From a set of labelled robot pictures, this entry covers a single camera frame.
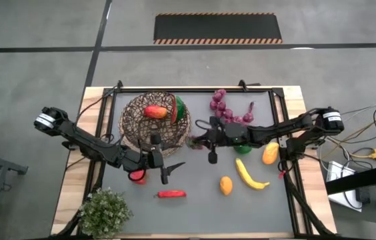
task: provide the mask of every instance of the black floor mat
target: black floor mat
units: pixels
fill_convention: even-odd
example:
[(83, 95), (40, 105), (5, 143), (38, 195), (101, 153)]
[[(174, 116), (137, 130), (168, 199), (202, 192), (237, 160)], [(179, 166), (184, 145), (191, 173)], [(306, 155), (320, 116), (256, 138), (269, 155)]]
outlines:
[(154, 44), (282, 43), (274, 13), (161, 13)]

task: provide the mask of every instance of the gray floor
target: gray floor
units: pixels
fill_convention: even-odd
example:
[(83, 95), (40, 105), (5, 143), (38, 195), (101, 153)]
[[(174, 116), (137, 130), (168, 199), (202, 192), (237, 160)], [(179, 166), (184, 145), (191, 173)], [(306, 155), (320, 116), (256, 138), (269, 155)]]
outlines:
[[(104, 0), (0, 0), (0, 47), (92, 46)], [(376, 0), (115, 0), (103, 45), (151, 44), (153, 16), (170, 11), (272, 11), (285, 43), (376, 42)], [(49, 234), (68, 152), (62, 139), (34, 130), (43, 106), (72, 119), (90, 53), (0, 53), (0, 157), (28, 165), (10, 175), (13, 189), (0, 201), (0, 239)], [(93, 86), (300, 85), (307, 108), (348, 111), (376, 103), (376, 49), (174, 51), (101, 53)], [(346, 123), (343, 135), (371, 121), (372, 112)], [(374, 136), (374, 130), (364, 138)], [(326, 145), (327, 152), (331, 145)], [(348, 146), (376, 147), (376, 140)], [(343, 161), (340, 153), (326, 160)], [(333, 209), (338, 232), (376, 238), (376, 225)]]

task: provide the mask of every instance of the banana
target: banana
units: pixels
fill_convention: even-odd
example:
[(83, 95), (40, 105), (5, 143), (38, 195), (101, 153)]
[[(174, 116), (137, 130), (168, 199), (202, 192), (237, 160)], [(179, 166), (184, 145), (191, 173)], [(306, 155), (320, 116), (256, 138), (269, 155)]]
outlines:
[(244, 166), (243, 162), (241, 161), (240, 158), (236, 158), (235, 159), (235, 166), (237, 167), (237, 170), (240, 174), (240, 177), (242, 178), (242, 180), (251, 188), (253, 189), (256, 189), (256, 190), (261, 190), (261, 189), (264, 189), (266, 186), (269, 185), (269, 182), (268, 183), (258, 183), (256, 181), (254, 181), (249, 173), (247, 172), (246, 170), (246, 167)]

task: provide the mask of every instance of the potted plant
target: potted plant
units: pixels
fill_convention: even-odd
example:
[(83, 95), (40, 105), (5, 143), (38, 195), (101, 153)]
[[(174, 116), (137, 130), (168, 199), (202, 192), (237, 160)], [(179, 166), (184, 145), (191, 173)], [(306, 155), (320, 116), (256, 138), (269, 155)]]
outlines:
[(87, 197), (79, 209), (80, 226), (84, 234), (95, 239), (114, 237), (133, 216), (122, 193), (98, 189)]

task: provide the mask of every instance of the wooden table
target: wooden table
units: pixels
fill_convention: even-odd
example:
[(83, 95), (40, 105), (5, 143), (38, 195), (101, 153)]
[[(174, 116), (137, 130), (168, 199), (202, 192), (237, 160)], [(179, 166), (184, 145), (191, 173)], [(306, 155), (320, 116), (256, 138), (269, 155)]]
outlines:
[[(282, 87), (284, 89), (285, 101), (287, 106), (287, 112), (289, 118), (297, 117), (298, 115), (306, 111), (305, 104), (303, 102), (302, 92), (300, 86), (272, 86), (272, 87)], [(83, 96), (83, 101), (81, 103), (81, 109), (86, 108), (86, 106), (92, 104), (103, 94), (103, 89), (106, 87), (88, 87), (85, 90)], [(125, 87), (125, 88), (146, 88), (146, 87)], [(222, 88), (239, 88), (234, 86), (222, 86)], [(277, 104), (277, 111), (279, 114), (279, 120), (283, 120), (283, 114), (281, 112), (279, 99), (275, 98)], [(109, 115), (111, 101), (110, 99), (107, 102), (105, 109), (105, 117), (103, 122), (102, 134), (105, 133), (107, 127), (107, 120)], [(94, 135), (99, 108), (101, 102), (95, 104), (90, 109), (88, 109), (80, 117), (78, 122), (78, 127), (84, 129), (90, 134)], [(317, 156), (316, 152), (313, 150), (307, 150), (306, 153)], [(82, 158), (79, 151), (72, 151), (69, 154), (67, 164), (71, 164), (76, 160)], [(57, 204), (55, 218), (53, 220), (53, 226), (51, 233), (58, 233), (67, 222), (72, 218), (74, 213), (78, 210), (83, 199), (83, 193), (85, 190), (87, 171), (89, 168), (89, 160), (82, 160), (80, 163), (72, 166), (68, 171), (66, 171), (63, 176), (63, 184), (61, 188), (61, 193), (59, 196), (59, 201)], [(301, 170), (302, 182), (304, 186), (305, 196), (309, 206), (312, 208), (314, 213), (318, 218), (324, 223), (324, 225), (332, 232), (336, 233), (336, 226), (333, 220), (333, 215), (331, 212), (329, 200), (327, 198), (327, 192), (325, 188), (325, 183), (323, 176), (321, 174), (320, 164), (314, 159), (304, 158), (299, 160), (299, 168)], [(305, 233), (305, 226), (303, 223), (303, 216), (300, 206), (295, 200), (295, 208), (297, 212), (297, 218), (299, 222), (299, 228), (301, 233)], [(119, 235), (116, 238), (120, 237), (151, 237), (151, 238), (166, 238), (166, 237), (201, 237), (201, 238), (253, 238), (253, 237), (292, 237), (293, 233), (232, 233), (232, 234), (180, 234), (180, 235)]]

